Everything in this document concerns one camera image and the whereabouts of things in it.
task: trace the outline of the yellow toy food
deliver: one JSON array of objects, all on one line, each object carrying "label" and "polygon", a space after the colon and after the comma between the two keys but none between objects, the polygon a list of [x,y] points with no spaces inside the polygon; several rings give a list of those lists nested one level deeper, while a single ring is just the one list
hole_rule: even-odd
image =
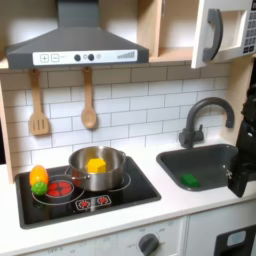
[{"label": "yellow toy food", "polygon": [[34,186],[37,182],[43,182],[47,185],[49,176],[46,169],[41,165],[35,166],[30,172],[29,181],[31,186]]},{"label": "yellow toy food", "polygon": [[89,173],[104,173],[106,172],[106,162],[102,158],[92,158],[88,162]]}]

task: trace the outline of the gray range hood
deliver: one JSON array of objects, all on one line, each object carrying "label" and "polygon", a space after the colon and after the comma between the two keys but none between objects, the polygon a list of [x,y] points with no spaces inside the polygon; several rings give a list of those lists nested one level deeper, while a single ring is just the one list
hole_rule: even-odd
[{"label": "gray range hood", "polygon": [[98,0],[58,0],[59,28],[7,49],[10,69],[147,63],[148,49],[99,28]]}]

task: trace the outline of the microwave handle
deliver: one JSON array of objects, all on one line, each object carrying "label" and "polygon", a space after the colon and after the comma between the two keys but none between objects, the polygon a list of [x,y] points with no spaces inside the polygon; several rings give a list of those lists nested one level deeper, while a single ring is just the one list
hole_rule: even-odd
[{"label": "microwave handle", "polygon": [[203,52],[203,61],[208,62],[214,59],[220,49],[223,38],[223,20],[219,9],[209,9],[208,12],[209,24],[215,25],[212,48],[205,48]]}]

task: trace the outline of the stainless steel pot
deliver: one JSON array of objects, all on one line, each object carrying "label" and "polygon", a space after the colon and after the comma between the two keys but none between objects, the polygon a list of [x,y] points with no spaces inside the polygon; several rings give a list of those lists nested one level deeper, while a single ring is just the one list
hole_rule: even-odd
[{"label": "stainless steel pot", "polygon": [[[91,158],[102,158],[106,162],[105,173],[88,173]],[[103,191],[120,185],[123,181],[125,153],[109,147],[88,147],[74,152],[69,158],[69,168],[65,175],[72,179],[76,187],[89,191]]]}]

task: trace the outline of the white countertop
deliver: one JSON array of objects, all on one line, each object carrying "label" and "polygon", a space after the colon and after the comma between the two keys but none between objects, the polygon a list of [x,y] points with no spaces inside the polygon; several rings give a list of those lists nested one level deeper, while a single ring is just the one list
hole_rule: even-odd
[{"label": "white countertop", "polygon": [[[207,145],[219,143],[225,141],[208,141]],[[160,201],[30,230],[20,228],[16,187],[15,184],[8,184],[6,166],[1,166],[0,255],[17,255],[46,249],[256,198],[255,182],[247,185],[242,199],[237,198],[226,187],[205,192],[188,192],[179,188],[156,162],[159,153],[177,149],[181,149],[178,144],[138,151],[124,150],[161,194]]]}]

